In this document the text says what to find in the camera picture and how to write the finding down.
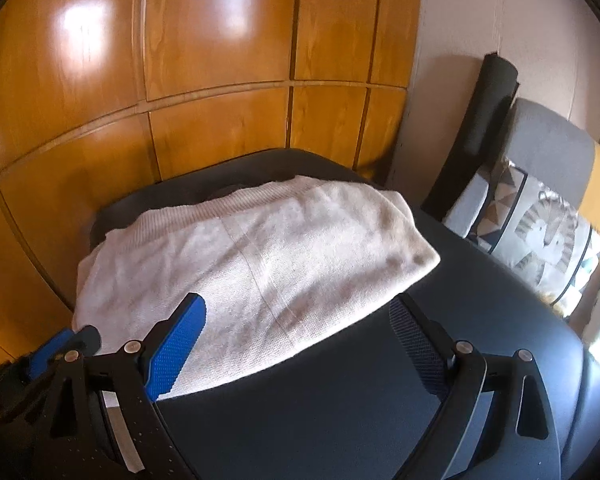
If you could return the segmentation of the beige knit sweater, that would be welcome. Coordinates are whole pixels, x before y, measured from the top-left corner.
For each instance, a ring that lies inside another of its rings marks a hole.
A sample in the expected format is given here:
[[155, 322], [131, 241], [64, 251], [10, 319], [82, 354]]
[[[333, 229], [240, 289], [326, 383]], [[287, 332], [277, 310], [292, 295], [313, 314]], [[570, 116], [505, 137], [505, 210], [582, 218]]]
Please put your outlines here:
[[201, 296], [206, 324], [171, 390], [185, 396], [335, 335], [439, 260], [400, 194], [296, 177], [110, 231], [79, 264], [72, 325], [96, 327], [111, 353]]

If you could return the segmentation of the black padded table mat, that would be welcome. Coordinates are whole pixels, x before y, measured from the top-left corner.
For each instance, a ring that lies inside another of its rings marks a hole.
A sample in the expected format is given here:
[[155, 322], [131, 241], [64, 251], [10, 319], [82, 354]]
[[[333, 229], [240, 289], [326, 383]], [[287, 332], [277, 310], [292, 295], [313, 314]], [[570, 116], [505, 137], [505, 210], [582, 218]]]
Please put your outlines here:
[[[530, 351], [550, 400], [558, 479], [600, 478], [600, 367], [512, 274], [423, 212], [442, 263], [406, 292], [482, 353]], [[195, 479], [399, 479], [439, 407], [389, 304], [264, 372], [156, 405]]]

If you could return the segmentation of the tiger print cushion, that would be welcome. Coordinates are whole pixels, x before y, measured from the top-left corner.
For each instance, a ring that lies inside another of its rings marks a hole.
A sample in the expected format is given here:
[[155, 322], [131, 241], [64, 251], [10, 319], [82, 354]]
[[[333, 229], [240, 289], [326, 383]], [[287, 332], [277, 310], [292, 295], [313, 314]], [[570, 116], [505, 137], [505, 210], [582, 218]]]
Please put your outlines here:
[[600, 263], [600, 232], [543, 182], [506, 162], [469, 240], [568, 318]]

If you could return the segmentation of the grey yellow blue sofa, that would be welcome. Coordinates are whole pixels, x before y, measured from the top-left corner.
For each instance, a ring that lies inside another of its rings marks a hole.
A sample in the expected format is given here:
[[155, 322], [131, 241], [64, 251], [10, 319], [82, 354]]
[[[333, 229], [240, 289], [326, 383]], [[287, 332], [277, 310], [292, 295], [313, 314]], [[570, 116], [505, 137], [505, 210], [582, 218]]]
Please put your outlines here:
[[[509, 110], [502, 133], [504, 143], [493, 166], [481, 167], [470, 179], [444, 225], [469, 240], [469, 231], [494, 192], [498, 170], [511, 162], [562, 196], [600, 232], [600, 144], [566, 118], [526, 99]], [[600, 263], [576, 310], [564, 318], [581, 340], [599, 290]]]

